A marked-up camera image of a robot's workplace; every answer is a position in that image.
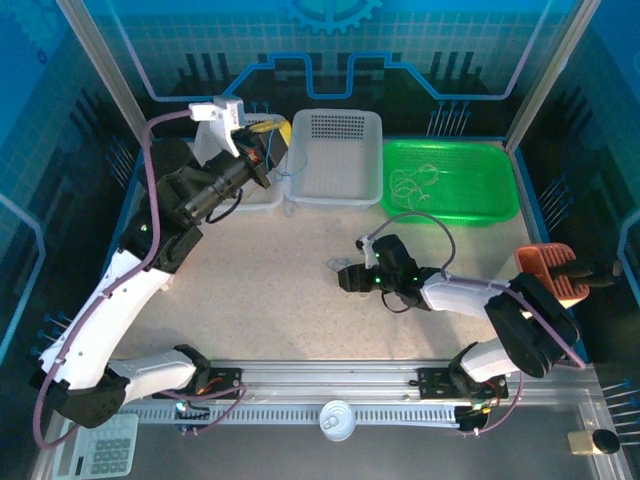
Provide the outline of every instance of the green plastic tray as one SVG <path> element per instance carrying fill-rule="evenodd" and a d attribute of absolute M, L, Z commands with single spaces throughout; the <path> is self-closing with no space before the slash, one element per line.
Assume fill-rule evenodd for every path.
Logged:
<path fill-rule="evenodd" d="M 511 161 L 479 143 L 396 140 L 384 146 L 381 204 L 389 215 L 417 210 L 450 225 L 488 226 L 520 208 Z M 424 217 L 401 221 L 428 223 Z"/>

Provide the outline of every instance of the white string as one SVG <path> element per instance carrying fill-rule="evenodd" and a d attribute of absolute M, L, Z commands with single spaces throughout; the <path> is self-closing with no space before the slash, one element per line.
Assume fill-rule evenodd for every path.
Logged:
<path fill-rule="evenodd" d="M 393 202 L 409 210 L 428 209 L 429 205 L 424 205 L 423 202 L 428 203 L 431 195 L 423 191 L 423 188 L 434 185 L 438 176 L 438 169 L 430 163 L 425 163 L 414 171 L 394 170 L 389 177 Z"/>

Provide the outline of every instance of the speckled table surface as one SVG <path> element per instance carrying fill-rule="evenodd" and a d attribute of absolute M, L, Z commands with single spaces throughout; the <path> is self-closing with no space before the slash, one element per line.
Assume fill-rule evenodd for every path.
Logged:
<path fill-rule="evenodd" d="M 386 215 L 296 209 L 286 217 L 236 213 L 203 225 L 167 292 L 147 303 L 116 350 L 154 354 L 188 343 L 209 358 L 238 360 L 451 358 L 493 338 L 488 321 L 450 312 L 389 312 L 378 293 L 366 298 L 337 286 L 331 258 L 363 257 L 354 241 Z M 458 255 L 452 273 L 507 279 L 513 250 L 529 243 L 522 215 L 489 228 L 452 227 Z M 436 225 L 394 224 L 419 265 L 439 267 L 449 243 Z M 390 304 L 396 306 L 392 298 Z"/>

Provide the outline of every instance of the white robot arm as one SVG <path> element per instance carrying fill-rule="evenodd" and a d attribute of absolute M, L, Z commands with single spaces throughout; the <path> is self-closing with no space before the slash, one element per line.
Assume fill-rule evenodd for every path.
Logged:
<path fill-rule="evenodd" d="M 209 381 L 209 361 L 186 345 L 150 358 L 111 360 L 140 310 L 158 289 L 168 288 L 202 238 L 200 222 L 215 223 L 223 218 L 211 219 L 211 213 L 228 198 L 238 202 L 247 181 L 268 188 L 267 175 L 279 165 L 288 148 L 286 125 L 243 128 L 244 111 L 239 99 L 216 97 L 213 103 L 193 104 L 191 117 L 209 122 L 222 151 L 201 165 L 180 139 L 162 140 L 151 147 L 160 242 L 150 265 L 114 290 L 115 282 L 120 282 L 151 250 L 151 214 L 142 207 L 131 218 L 118 251 L 92 295 L 67 330 L 40 355 L 40 369 L 32 384 L 40 387 L 47 375 L 53 376 L 47 402 L 82 426 L 104 423 L 120 406 L 137 398 L 164 390 L 196 394 Z M 96 307 L 98 297 L 103 298 Z M 71 332 L 75 338 L 62 355 Z"/>
<path fill-rule="evenodd" d="M 451 362 L 452 376 L 462 390 L 518 370 L 543 377 L 580 338 L 567 310 L 533 275 L 485 281 L 418 267 L 396 235 L 377 240 L 363 236 L 356 247 L 365 262 L 338 272 L 344 290 L 380 290 L 383 301 L 394 293 L 407 306 L 403 311 L 450 311 L 492 323 L 497 338 L 470 345 Z"/>

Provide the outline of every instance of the white plastic basket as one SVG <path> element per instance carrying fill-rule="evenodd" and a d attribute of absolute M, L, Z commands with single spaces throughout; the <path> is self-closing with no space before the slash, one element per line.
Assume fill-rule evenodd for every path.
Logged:
<path fill-rule="evenodd" d="M 285 195 L 303 207 L 365 210 L 382 198 L 382 120 L 362 110 L 301 110 L 293 118 Z"/>
<path fill-rule="evenodd" d="M 268 113 L 247 113 L 245 114 L 245 120 L 247 124 L 253 125 L 254 123 L 265 122 L 272 120 L 274 122 L 281 122 L 285 120 L 282 115 L 268 114 Z M 192 151 L 198 162 L 203 165 L 207 160 L 215 157 L 220 153 L 220 147 L 216 143 L 209 126 L 206 122 L 200 122 L 198 125 L 198 131 L 196 133 L 196 139 L 193 143 Z M 247 184 L 242 188 L 244 197 L 236 212 L 261 212 L 266 214 L 272 214 L 276 207 L 282 203 L 284 197 L 282 182 L 276 182 L 275 172 L 271 172 L 268 176 L 271 186 L 268 189 L 262 188 L 256 184 L 253 180 L 249 180 Z M 226 212 L 233 205 L 234 199 L 225 200 L 214 211 L 214 216 Z"/>

